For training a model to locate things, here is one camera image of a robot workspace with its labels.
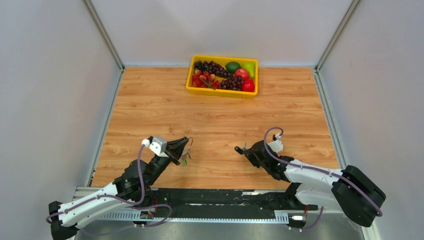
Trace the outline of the large silver keyring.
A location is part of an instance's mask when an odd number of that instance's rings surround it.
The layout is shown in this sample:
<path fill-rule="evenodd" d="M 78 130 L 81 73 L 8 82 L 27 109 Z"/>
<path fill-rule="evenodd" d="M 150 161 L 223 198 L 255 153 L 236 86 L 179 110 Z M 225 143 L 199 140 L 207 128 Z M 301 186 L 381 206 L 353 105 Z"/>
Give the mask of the large silver keyring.
<path fill-rule="evenodd" d="M 188 160 L 191 159 L 191 148 L 192 148 L 192 145 L 193 145 L 193 140 L 194 140 L 193 137 L 188 138 L 188 143 L 183 150 L 181 160 L 185 159 L 188 162 Z"/>

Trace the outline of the black key tag with key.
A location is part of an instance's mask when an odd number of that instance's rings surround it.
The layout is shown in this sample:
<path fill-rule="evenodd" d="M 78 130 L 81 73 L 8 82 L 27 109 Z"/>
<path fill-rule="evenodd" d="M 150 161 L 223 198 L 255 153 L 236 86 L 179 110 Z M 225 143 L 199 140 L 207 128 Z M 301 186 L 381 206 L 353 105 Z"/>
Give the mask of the black key tag with key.
<path fill-rule="evenodd" d="M 244 154 L 245 154 L 245 151 L 247 150 L 247 143 L 245 143 L 243 147 L 235 146 L 235 147 L 234 147 L 234 150 L 235 150 L 238 154 L 240 154 L 240 155 L 244 155 Z"/>

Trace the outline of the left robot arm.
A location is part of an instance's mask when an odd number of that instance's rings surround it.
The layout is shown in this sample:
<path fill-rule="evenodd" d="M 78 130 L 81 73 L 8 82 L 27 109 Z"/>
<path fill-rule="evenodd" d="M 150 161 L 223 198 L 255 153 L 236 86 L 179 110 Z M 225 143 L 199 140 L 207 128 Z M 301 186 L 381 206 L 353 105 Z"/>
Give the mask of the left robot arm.
<path fill-rule="evenodd" d="M 68 240 L 93 221 L 118 210 L 139 210 L 140 220 L 134 226 L 144 226 L 154 219 L 160 204 L 153 196 L 151 186 L 169 166 L 180 164 L 180 158 L 189 152 L 193 139 L 184 136 L 166 141 L 160 136 L 143 139 L 136 160 L 108 185 L 79 200 L 68 203 L 53 201 L 48 205 L 46 221 L 52 238 Z"/>

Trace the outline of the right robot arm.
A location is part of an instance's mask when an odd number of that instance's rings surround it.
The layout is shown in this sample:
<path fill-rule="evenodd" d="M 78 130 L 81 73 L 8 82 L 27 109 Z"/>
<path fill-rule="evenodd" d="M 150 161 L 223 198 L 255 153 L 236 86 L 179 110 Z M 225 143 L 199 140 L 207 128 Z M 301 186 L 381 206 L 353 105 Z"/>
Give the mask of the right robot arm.
<path fill-rule="evenodd" d="M 234 149 L 273 179 L 290 184 L 285 201 L 292 209 L 316 205 L 342 211 L 362 227 L 370 227 L 376 217 L 382 216 L 385 193 L 355 166 L 323 168 L 278 155 L 283 143 L 276 138 L 270 143 L 261 140 L 250 148 Z"/>

